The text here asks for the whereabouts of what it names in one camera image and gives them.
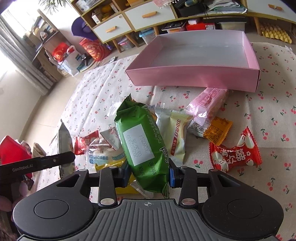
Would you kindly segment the yellow snack packet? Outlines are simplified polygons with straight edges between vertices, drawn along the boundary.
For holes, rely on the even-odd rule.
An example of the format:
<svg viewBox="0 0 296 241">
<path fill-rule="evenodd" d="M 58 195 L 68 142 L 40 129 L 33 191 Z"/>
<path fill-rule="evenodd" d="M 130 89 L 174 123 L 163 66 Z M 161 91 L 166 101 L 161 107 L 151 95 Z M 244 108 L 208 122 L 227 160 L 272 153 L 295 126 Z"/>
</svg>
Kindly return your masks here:
<svg viewBox="0 0 296 241">
<path fill-rule="evenodd" d="M 97 173 L 101 174 L 102 169 L 111 169 L 111 177 L 103 176 L 102 180 L 99 178 L 99 188 L 111 187 L 116 194 L 139 194 L 139 192 L 132 187 L 135 177 L 132 174 L 131 167 L 127 160 L 124 161 L 114 161 L 103 165 L 95 164 L 95 170 Z"/>
</svg>

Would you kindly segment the white rice cracker packet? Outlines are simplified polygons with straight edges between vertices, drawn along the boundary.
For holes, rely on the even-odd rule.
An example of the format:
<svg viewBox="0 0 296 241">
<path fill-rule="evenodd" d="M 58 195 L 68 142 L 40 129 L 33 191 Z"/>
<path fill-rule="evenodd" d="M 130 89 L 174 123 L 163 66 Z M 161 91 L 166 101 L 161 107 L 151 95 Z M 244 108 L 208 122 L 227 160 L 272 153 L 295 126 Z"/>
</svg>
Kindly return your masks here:
<svg viewBox="0 0 296 241">
<path fill-rule="evenodd" d="M 126 160 L 122 148 L 115 150 L 104 138 L 95 138 L 85 150 L 87 168 L 91 173 L 105 167 L 120 167 Z"/>
</svg>

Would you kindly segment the lotus root biscuit packet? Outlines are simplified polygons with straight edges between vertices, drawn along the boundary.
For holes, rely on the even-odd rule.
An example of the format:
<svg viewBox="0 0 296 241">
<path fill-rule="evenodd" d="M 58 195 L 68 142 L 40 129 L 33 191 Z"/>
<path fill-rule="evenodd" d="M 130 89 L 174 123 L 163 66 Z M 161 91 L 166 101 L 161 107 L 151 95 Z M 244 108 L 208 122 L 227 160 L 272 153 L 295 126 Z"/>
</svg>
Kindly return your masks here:
<svg viewBox="0 0 296 241">
<path fill-rule="evenodd" d="M 95 131 L 84 137 L 75 137 L 74 143 L 74 154 L 82 155 L 84 154 L 86 148 L 94 141 L 96 138 L 99 138 L 99 132 Z"/>
</svg>

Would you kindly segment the green snack packet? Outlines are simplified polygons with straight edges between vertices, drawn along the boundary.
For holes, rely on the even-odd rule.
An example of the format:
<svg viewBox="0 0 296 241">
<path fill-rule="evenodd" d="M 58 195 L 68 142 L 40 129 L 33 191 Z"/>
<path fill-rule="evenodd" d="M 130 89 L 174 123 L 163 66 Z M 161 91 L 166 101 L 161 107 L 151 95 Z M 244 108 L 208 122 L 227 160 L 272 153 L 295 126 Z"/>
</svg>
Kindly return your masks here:
<svg viewBox="0 0 296 241">
<path fill-rule="evenodd" d="M 169 154 L 144 103 L 128 95 L 116 111 L 115 127 L 132 173 L 146 191 L 168 197 Z"/>
</svg>

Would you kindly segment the cream cake packet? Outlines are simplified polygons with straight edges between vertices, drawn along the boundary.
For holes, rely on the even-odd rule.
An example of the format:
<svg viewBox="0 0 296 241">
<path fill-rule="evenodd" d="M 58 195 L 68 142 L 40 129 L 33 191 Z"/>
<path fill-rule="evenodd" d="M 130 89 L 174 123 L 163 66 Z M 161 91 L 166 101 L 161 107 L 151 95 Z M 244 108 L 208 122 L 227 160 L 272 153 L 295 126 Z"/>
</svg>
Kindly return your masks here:
<svg viewBox="0 0 296 241">
<path fill-rule="evenodd" d="M 169 157 L 177 167 L 183 166 L 187 127 L 193 117 L 181 111 L 165 108 L 156 108 L 155 115 Z"/>
</svg>

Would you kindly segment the orange and white snack packet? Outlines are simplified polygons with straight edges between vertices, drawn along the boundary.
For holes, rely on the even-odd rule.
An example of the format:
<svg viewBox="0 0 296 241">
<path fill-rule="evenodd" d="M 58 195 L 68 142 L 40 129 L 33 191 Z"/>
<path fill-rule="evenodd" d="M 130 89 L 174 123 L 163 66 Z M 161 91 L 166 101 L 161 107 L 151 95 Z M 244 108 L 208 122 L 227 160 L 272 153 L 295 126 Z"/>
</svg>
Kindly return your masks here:
<svg viewBox="0 0 296 241">
<path fill-rule="evenodd" d="M 210 123 L 205 122 L 202 126 L 192 120 L 187 130 L 196 137 L 206 138 L 214 145 L 220 146 L 232 125 L 232 121 L 216 116 Z"/>
</svg>

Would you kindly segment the red candy packet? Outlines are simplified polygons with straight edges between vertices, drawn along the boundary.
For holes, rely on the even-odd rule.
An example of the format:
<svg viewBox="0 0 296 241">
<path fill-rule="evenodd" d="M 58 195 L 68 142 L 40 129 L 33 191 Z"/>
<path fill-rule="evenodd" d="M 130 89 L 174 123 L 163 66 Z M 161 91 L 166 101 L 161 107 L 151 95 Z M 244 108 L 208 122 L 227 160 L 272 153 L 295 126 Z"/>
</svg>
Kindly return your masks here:
<svg viewBox="0 0 296 241">
<path fill-rule="evenodd" d="M 235 167 L 260 166 L 262 158 L 256 140 L 247 126 L 236 146 L 209 144 L 210 161 L 214 169 L 228 173 Z"/>
</svg>

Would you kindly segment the pink wafer packet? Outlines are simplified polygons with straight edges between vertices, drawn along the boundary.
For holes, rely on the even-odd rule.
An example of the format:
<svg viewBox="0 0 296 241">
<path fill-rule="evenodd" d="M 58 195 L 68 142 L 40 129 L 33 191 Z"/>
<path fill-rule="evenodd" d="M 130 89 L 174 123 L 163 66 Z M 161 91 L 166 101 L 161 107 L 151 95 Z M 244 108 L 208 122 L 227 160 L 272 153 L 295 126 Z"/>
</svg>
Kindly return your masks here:
<svg viewBox="0 0 296 241">
<path fill-rule="evenodd" d="M 185 112 L 194 117 L 194 121 L 203 125 L 210 122 L 219 108 L 228 98 L 229 90 L 219 88 L 206 88 L 194 98 L 185 108 Z"/>
</svg>

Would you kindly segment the grey-green snack packet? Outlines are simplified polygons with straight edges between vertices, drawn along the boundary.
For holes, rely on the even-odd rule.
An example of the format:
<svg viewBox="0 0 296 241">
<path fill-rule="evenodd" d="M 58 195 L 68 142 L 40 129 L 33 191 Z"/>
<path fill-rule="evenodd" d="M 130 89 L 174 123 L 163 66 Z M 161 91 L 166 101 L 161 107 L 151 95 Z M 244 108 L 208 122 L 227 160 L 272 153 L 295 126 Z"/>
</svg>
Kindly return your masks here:
<svg viewBox="0 0 296 241">
<path fill-rule="evenodd" d="M 65 152 L 74 152 L 72 138 L 69 133 L 69 130 L 64 125 L 63 121 L 61 120 L 61 126 L 57 133 L 57 141 L 58 141 L 58 154 L 65 153 Z M 72 173 L 75 172 L 75 160 L 63 164 L 59 166 L 60 171 L 60 178 L 64 178 Z"/>
</svg>

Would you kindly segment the cherry print floor cloth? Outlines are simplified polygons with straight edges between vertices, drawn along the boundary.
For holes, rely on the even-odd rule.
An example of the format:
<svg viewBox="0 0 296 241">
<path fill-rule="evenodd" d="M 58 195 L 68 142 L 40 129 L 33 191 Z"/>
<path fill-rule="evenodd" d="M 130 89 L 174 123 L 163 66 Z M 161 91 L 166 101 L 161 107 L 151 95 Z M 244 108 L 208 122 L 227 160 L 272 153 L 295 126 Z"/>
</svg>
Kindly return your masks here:
<svg viewBox="0 0 296 241">
<path fill-rule="evenodd" d="M 284 210 L 277 238 L 295 239 L 295 50 L 271 43 L 253 43 L 252 47 L 261 70 L 259 87 L 255 93 L 229 93 L 217 113 L 233 123 L 223 144 L 234 147 L 249 127 L 262 163 L 236 167 L 230 174 L 276 199 Z M 125 73 L 134 58 L 129 54 L 63 80 L 51 92 L 50 105 L 41 109 L 42 126 L 34 142 L 53 155 L 62 123 L 74 138 L 112 128 L 114 105 L 127 95 L 137 102 L 183 111 L 201 93 L 196 87 L 134 86 Z"/>
</svg>

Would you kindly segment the white shopping bag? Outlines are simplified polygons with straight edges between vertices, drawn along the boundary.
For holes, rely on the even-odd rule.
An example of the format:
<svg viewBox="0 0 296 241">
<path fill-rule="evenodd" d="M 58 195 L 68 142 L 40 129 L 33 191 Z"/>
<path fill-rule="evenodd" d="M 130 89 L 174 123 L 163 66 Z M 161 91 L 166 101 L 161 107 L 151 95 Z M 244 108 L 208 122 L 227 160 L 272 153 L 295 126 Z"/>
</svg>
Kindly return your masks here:
<svg viewBox="0 0 296 241">
<path fill-rule="evenodd" d="M 76 50 L 74 45 L 67 49 L 64 59 L 58 64 L 71 76 L 77 75 L 85 67 L 85 61 L 82 59 L 82 54 Z"/>
</svg>

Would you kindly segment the side shelf desk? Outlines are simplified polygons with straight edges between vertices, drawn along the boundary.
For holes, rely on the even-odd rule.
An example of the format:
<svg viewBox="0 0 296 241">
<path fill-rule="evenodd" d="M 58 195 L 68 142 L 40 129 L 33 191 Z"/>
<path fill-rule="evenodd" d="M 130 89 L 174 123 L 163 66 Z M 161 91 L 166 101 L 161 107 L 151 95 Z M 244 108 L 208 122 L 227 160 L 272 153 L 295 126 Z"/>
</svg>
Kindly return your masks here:
<svg viewBox="0 0 296 241">
<path fill-rule="evenodd" d="M 68 46 L 71 43 L 59 29 L 40 10 L 29 31 L 23 36 L 27 44 L 32 47 L 34 56 L 32 63 L 53 82 L 58 82 L 67 75 L 64 70 L 54 63 L 53 51 L 61 43 Z"/>
</svg>

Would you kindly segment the pink cardboard box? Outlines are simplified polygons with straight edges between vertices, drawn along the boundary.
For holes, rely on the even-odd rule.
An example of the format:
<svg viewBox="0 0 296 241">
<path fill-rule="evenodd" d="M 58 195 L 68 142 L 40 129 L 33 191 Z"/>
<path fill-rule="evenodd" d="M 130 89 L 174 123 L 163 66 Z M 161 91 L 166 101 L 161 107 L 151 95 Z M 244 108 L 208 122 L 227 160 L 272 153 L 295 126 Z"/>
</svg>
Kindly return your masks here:
<svg viewBox="0 0 296 241">
<path fill-rule="evenodd" d="M 197 30 L 155 37 L 126 68 L 135 86 L 256 92 L 260 68 L 243 31 Z"/>
</svg>

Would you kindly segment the red lantern bag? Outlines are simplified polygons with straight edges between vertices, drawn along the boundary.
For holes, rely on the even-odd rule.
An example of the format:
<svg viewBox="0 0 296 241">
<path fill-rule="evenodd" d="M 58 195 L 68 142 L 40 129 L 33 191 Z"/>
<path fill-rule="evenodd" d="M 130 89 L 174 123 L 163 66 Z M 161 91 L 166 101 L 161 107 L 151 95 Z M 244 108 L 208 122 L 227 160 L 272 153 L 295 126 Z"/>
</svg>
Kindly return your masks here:
<svg viewBox="0 0 296 241">
<path fill-rule="evenodd" d="M 83 38 L 79 44 L 96 62 L 103 60 L 111 53 L 111 50 L 106 46 L 106 44 L 102 44 L 102 42 L 98 39 L 90 40 Z"/>
</svg>

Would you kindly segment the purple hat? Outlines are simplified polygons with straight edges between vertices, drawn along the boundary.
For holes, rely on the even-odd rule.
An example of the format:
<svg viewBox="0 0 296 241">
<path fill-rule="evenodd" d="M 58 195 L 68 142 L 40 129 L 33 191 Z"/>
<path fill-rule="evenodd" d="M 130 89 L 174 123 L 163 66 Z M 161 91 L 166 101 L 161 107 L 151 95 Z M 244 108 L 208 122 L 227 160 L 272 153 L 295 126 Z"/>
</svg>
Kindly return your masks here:
<svg viewBox="0 0 296 241">
<path fill-rule="evenodd" d="M 85 23 L 85 21 L 78 17 L 71 26 L 71 31 L 74 36 L 83 37 L 95 41 L 98 37 L 93 33 L 91 28 Z"/>
</svg>

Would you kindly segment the red box under cabinet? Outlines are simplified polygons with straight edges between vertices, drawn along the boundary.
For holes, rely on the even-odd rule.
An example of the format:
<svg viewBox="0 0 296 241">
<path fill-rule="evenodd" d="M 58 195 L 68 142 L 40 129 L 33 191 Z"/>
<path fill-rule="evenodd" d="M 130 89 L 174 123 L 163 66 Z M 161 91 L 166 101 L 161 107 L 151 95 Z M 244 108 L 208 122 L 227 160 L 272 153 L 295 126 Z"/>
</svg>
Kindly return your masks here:
<svg viewBox="0 0 296 241">
<path fill-rule="evenodd" d="M 197 30 L 216 30 L 216 26 L 214 23 L 196 23 L 190 25 L 189 23 L 186 24 L 186 30 L 188 31 L 197 31 Z"/>
</svg>

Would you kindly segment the wooden TV cabinet white drawers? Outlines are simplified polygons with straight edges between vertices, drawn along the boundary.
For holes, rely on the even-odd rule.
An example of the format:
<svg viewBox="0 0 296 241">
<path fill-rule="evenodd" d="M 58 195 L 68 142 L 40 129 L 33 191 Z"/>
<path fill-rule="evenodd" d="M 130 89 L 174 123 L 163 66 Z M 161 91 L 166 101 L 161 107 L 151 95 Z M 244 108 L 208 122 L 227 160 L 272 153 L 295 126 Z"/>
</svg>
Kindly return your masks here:
<svg viewBox="0 0 296 241">
<path fill-rule="evenodd" d="M 295 1 L 205 1 L 208 9 L 195 16 L 178 17 L 176 1 L 71 1 L 71 6 L 102 43 L 115 43 L 130 33 L 161 24 L 196 17 L 251 16 L 259 26 L 259 18 L 295 23 Z"/>
</svg>

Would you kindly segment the clear storage bin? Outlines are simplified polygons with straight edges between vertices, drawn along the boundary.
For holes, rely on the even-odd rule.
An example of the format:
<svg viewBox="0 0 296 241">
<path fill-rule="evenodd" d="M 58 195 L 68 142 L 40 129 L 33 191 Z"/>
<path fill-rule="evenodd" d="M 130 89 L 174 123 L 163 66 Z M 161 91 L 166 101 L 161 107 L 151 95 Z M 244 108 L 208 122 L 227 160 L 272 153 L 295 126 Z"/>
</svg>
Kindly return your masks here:
<svg viewBox="0 0 296 241">
<path fill-rule="evenodd" d="M 246 22 L 219 22 L 222 30 L 245 31 Z"/>
</svg>

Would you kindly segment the yellow egg tray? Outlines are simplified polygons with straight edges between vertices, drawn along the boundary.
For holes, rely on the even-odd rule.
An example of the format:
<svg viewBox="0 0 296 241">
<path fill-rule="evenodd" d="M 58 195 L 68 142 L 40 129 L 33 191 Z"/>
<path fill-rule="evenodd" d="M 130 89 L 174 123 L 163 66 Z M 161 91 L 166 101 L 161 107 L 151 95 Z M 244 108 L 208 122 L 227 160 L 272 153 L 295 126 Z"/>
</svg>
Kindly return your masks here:
<svg viewBox="0 0 296 241">
<path fill-rule="evenodd" d="M 262 35 L 266 38 L 277 39 L 285 43 L 292 44 L 292 39 L 288 35 L 286 30 L 282 29 L 278 25 L 263 23 L 263 24 L 260 24 L 260 30 Z"/>
</svg>

